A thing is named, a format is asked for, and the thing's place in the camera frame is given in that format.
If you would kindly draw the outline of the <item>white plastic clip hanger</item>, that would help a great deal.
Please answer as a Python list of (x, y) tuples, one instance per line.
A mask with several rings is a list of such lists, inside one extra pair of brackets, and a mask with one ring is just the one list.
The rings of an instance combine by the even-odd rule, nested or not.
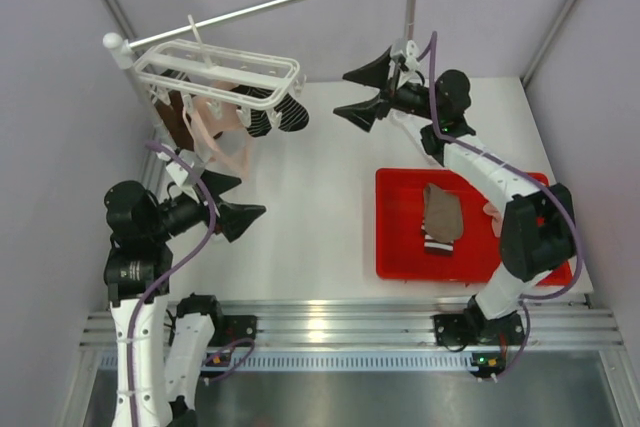
[(157, 95), (175, 90), (203, 97), (216, 118), (227, 103), (236, 106), (246, 128), (254, 112), (265, 114), (271, 127), (279, 127), (282, 114), (276, 107), (286, 96), (300, 95), (306, 82), (299, 62), (206, 44), (194, 19), (188, 20), (186, 32), (193, 38), (179, 36), (146, 47), (133, 64), (138, 80)]

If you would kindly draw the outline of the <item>taupe sock with striped cuff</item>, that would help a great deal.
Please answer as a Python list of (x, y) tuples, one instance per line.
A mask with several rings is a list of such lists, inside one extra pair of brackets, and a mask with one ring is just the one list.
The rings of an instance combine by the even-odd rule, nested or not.
[(458, 196), (429, 183), (423, 191), (423, 221), (429, 235), (440, 242), (455, 242), (464, 233), (462, 205)]

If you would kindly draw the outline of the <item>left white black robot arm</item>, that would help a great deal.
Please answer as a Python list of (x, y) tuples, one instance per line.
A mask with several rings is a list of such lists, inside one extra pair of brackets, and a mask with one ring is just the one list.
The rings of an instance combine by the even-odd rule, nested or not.
[(104, 270), (117, 342), (116, 426), (195, 426), (201, 371), (233, 372), (254, 347), (257, 319), (226, 315), (213, 295), (192, 293), (169, 313), (169, 240), (203, 224), (212, 235), (239, 239), (266, 209), (229, 203), (222, 194), (240, 179), (205, 171), (192, 192), (158, 201), (137, 181), (104, 197), (111, 249)]

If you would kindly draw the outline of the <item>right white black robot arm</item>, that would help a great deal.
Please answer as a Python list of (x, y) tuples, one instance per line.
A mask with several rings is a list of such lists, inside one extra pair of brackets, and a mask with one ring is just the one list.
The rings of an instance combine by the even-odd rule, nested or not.
[(471, 105), (465, 73), (430, 68), (422, 74), (419, 64), (385, 52), (343, 74), (343, 80), (377, 93), (334, 113), (365, 132), (392, 111), (428, 120), (419, 131), (425, 153), (475, 188), (501, 222), (496, 270), (461, 312), (435, 316), (436, 342), (452, 352), (478, 345), (524, 348), (531, 332), (527, 290), (582, 255), (571, 193), (561, 183), (542, 184), (489, 151), (465, 117)]

